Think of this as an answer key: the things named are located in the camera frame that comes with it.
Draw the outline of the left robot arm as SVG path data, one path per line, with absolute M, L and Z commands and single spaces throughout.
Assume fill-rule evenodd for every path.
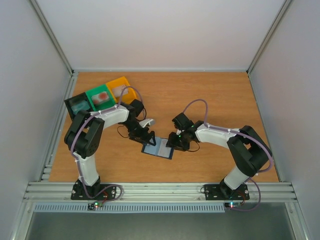
M 145 110 L 143 103 L 134 99 L 129 104 L 120 102 L 104 110 L 94 112 L 80 110 L 74 117 L 64 137 L 64 143 L 77 165 L 77 182 L 81 185 L 80 189 L 89 199 L 96 199 L 102 192 L 95 153 L 106 128 L 116 124 L 124 125 L 130 140 L 143 145 L 156 145 L 155 132 L 149 129 L 155 120 L 152 118 L 138 120 L 143 110 Z

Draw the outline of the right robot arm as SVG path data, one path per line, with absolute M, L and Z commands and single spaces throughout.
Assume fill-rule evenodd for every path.
M 178 151 L 190 150 L 190 143 L 210 143 L 230 151 L 235 167 L 219 183 L 218 193 L 227 200 L 234 197 L 239 187 L 262 167 L 273 160 L 272 152 L 257 132 L 249 125 L 224 128 L 198 120 L 192 122 L 183 112 L 172 120 L 177 132 L 171 132 L 167 147 Z

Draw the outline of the blue card holder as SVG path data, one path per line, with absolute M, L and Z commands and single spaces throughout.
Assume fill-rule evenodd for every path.
M 156 137 L 155 138 L 156 146 L 151 146 L 151 145 L 148 145 L 148 144 L 147 145 L 143 145 L 142 149 L 141 149 L 141 152 L 144 153 L 144 154 L 147 154 L 147 155 L 159 157 L 158 156 L 158 150 L 159 150 L 159 147 L 160 147 L 161 139 L 164 139 L 164 138 L 161 138 L 161 137 Z

